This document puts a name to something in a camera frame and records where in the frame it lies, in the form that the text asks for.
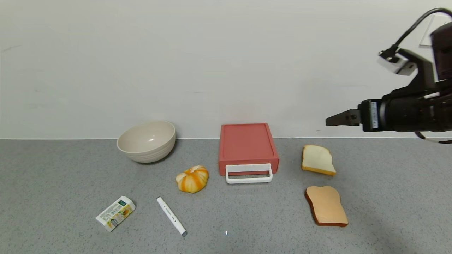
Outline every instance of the white handle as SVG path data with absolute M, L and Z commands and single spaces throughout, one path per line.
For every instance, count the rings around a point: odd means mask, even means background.
M 233 172 L 254 172 L 254 171 L 268 171 L 268 177 L 254 177 L 254 178 L 229 178 L 229 173 Z M 232 183 L 268 183 L 273 179 L 272 165 L 266 164 L 245 164 L 245 165 L 226 165 L 226 182 Z

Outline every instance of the bread slice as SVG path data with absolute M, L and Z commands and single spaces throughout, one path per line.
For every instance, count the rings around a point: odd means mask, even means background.
M 347 215 L 340 203 L 339 192 L 331 186 L 310 186 L 305 197 L 311 206 L 312 215 L 317 225 L 341 226 L 348 225 Z
M 303 147 L 301 169 L 317 173 L 335 175 L 333 157 L 328 149 L 322 146 L 306 145 Z

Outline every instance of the toast slice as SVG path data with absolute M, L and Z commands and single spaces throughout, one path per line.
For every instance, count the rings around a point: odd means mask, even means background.
M 347 215 L 340 203 L 339 192 L 331 186 L 310 186 L 305 191 L 312 215 L 319 226 L 348 225 Z

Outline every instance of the white bread slice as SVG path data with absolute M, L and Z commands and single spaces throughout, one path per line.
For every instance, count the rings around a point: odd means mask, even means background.
M 328 149 L 322 146 L 306 145 L 303 148 L 301 169 L 317 173 L 335 175 L 333 157 Z

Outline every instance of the bread crust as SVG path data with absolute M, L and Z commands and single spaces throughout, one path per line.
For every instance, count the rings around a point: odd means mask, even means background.
M 301 151 L 301 169 L 305 170 L 305 171 L 311 171 L 311 172 L 315 172 L 315 173 L 320 173 L 320 174 L 325 174 L 325 175 L 330 175 L 330 176 L 335 176 L 336 172 L 333 171 L 328 171 L 328 170 L 323 170 L 323 169 L 317 169 L 317 168 L 312 168 L 312 167 L 308 167 L 308 166 L 303 166 L 303 160 L 305 159 L 305 149 L 309 146 L 317 146 L 317 145 L 304 145 L 303 146 L 303 151 Z M 331 155 L 331 152 L 328 148 L 325 148 L 328 153 L 330 154 L 331 158 L 333 158 L 333 156 Z
M 311 213 L 312 213 L 312 217 L 315 220 L 315 223 L 319 226 L 340 226 L 340 227 L 346 227 L 348 225 L 348 223 L 324 223 L 324 222 L 319 222 L 319 220 L 317 219 L 317 216 L 315 215 L 315 211 L 314 211 L 314 205 L 312 203 L 311 198 L 309 197 L 308 193 L 307 193 L 307 189 L 305 190 L 305 198 L 309 203 L 309 206 L 311 207 Z

